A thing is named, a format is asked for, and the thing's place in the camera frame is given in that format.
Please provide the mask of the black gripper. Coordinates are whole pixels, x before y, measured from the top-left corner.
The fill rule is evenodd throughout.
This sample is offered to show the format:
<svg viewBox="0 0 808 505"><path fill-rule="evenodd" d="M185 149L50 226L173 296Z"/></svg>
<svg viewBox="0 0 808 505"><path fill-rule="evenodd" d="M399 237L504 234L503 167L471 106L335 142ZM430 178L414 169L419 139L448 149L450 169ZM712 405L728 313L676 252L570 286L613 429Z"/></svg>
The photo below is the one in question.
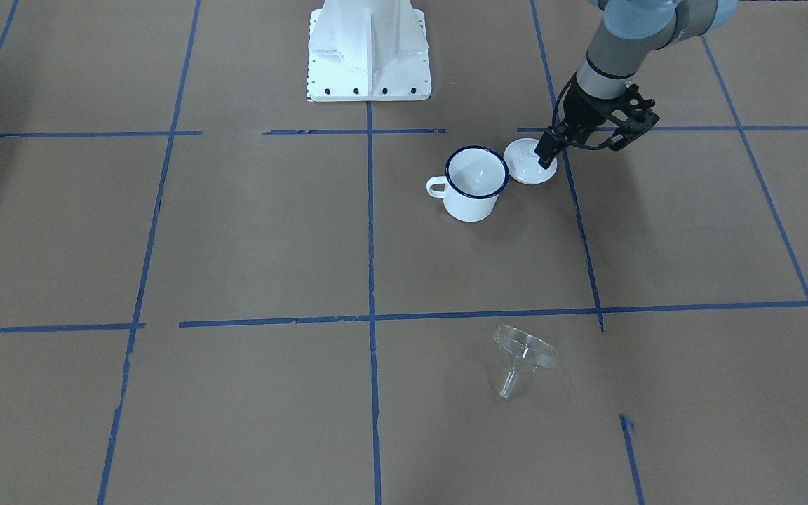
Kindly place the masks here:
<svg viewBox="0 0 808 505"><path fill-rule="evenodd" d="M554 106L556 111L563 109L561 121L546 128L534 148L539 166L543 170L551 168L563 146L584 146L588 137L609 121L609 115L621 98L622 95L608 98L589 95L579 85L577 77L571 76Z"/></svg>

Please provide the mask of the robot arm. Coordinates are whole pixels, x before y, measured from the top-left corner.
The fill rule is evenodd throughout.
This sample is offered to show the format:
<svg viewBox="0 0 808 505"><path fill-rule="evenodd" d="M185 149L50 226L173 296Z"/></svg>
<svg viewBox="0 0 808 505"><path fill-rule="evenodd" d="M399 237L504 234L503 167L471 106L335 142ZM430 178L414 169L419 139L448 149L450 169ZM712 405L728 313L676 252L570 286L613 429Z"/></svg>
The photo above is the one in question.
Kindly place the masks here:
<svg viewBox="0 0 808 505"><path fill-rule="evenodd" d="M581 66L555 102L559 119L535 147L538 164L549 169L567 148L619 151L658 124L655 100L645 99L634 81L654 51L700 37L728 23L737 1L598 1L602 22Z"/></svg>

